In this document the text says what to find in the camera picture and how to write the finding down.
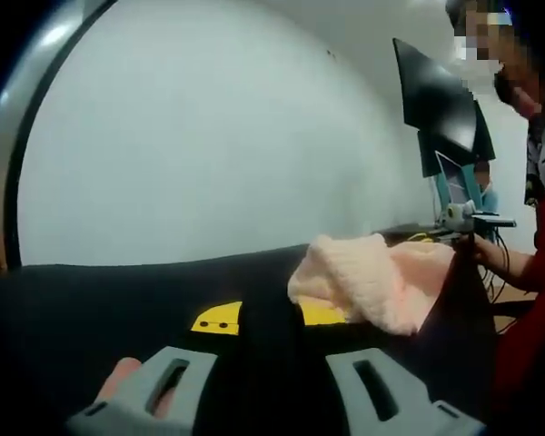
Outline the person's right hand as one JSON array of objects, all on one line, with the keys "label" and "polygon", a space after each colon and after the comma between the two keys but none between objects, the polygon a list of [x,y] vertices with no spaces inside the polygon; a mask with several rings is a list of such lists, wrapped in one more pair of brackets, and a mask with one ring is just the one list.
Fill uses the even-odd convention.
[{"label": "person's right hand", "polygon": [[507,256],[505,251],[497,244],[492,243],[478,234],[473,236],[472,256],[475,262],[492,273],[500,274],[504,272]]}]

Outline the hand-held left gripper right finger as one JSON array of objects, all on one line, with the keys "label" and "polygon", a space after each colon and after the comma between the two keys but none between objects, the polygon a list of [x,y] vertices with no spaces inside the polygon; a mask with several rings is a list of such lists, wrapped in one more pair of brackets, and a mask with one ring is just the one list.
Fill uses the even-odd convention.
[{"label": "hand-held left gripper right finger", "polygon": [[272,305],[272,423],[281,435],[478,435],[486,400],[486,319],[437,302],[422,329],[308,326]]}]

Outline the person's left hand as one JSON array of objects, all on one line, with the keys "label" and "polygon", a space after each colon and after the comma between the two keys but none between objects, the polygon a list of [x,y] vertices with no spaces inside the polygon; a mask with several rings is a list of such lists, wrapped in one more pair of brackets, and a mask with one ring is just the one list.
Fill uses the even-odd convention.
[{"label": "person's left hand", "polygon": [[142,363],[131,357],[122,358],[113,368],[110,375],[104,381],[103,386],[98,392],[95,401],[107,401],[114,396],[119,389],[120,385],[126,380],[133,372],[138,370],[142,366]]}]

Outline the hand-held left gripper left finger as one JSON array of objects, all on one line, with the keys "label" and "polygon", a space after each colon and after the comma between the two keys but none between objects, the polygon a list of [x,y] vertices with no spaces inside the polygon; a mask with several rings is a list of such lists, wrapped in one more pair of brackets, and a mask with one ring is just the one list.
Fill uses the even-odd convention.
[{"label": "hand-held left gripper left finger", "polygon": [[271,305],[247,300],[236,336],[189,332],[67,421],[73,435],[256,435],[270,402]]}]

